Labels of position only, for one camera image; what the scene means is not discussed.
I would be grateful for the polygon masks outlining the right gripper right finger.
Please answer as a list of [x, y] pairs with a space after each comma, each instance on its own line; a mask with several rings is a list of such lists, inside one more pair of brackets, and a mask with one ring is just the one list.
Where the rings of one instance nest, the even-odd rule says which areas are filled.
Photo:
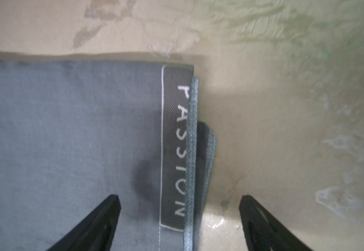
[[249, 251], [312, 251], [254, 197], [243, 196], [239, 211]]

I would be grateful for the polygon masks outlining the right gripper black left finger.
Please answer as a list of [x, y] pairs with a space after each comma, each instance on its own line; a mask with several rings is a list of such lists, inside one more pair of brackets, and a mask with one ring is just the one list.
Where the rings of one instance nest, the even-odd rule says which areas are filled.
[[109, 195], [48, 251], [109, 251], [115, 236], [120, 211], [119, 197]]

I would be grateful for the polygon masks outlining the grey striped pillowcase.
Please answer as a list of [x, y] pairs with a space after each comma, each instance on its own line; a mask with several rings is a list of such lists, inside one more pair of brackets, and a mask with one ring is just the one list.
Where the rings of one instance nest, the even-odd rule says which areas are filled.
[[0, 61], [0, 251], [196, 251], [216, 137], [188, 64]]

